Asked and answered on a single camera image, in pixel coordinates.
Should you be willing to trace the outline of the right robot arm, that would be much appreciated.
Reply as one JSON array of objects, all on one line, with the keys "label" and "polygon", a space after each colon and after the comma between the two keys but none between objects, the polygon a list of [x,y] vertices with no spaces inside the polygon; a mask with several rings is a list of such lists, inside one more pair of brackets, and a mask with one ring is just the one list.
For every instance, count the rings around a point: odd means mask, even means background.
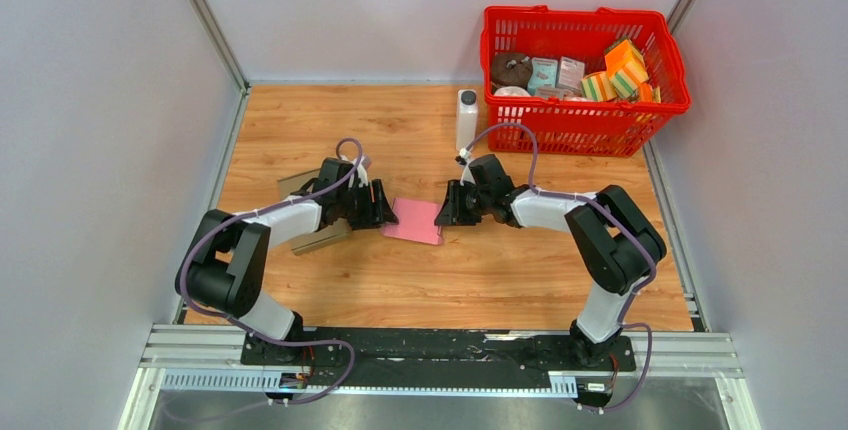
[{"label": "right robot arm", "polygon": [[639,290],[656,276],[667,247],[629,194],[609,185],[597,193],[565,194],[517,186],[493,155],[456,158],[460,178],[448,182],[440,227],[474,226],[486,216],[514,228],[542,228],[572,236],[593,281],[569,329],[569,354],[580,367],[605,361]]}]

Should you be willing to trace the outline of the pink paper box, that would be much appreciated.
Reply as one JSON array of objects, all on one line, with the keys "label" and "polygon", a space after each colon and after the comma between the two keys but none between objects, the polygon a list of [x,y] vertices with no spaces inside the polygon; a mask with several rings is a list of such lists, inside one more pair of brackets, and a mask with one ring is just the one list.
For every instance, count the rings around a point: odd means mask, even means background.
[{"label": "pink paper box", "polygon": [[392,211],[398,222],[385,224],[380,233],[389,238],[433,246],[442,245],[442,228],[435,224],[440,209],[441,207],[433,202],[395,198]]}]

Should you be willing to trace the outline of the brown cardboard box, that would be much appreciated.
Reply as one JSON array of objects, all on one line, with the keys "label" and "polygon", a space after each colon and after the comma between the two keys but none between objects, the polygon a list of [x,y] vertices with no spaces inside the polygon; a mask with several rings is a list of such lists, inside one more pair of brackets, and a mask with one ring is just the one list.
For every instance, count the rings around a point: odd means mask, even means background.
[{"label": "brown cardboard box", "polygon": [[[277,190],[280,199],[293,199],[292,194],[300,191],[313,178],[318,177],[319,172],[320,170],[318,168],[314,168],[312,170],[293,174],[279,179],[277,181]],[[317,207],[314,205],[313,201],[301,203],[299,204],[299,207],[306,207],[308,210],[312,210],[312,213],[302,214],[301,212],[301,215],[298,217],[297,220],[297,222],[300,223],[300,226],[296,227],[296,230],[300,229],[302,231],[303,229],[305,229],[304,224],[318,222],[318,217],[315,213]],[[351,236],[351,234],[352,230],[350,229],[350,226],[347,221],[344,219],[338,219],[334,223],[326,225],[321,229],[315,227],[309,233],[305,233],[302,231],[297,236],[294,236],[293,238],[288,240],[287,243],[289,244],[291,251],[295,256],[301,256],[328,247],[330,245],[341,243],[342,241],[347,240]]]}]

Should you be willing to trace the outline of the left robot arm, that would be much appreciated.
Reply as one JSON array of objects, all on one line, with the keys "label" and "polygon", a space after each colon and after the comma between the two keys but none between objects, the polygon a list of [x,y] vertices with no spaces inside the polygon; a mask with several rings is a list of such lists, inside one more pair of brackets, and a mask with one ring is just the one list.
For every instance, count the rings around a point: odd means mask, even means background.
[{"label": "left robot arm", "polygon": [[184,300],[266,337],[267,351],[291,365],[304,355],[301,316],[263,291],[271,249],[344,220],[353,230],[378,229],[399,219],[380,180],[339,157],[326,158],[316,177],[286,199],[260,210],[210,210],[201,219],[175,277]]}]

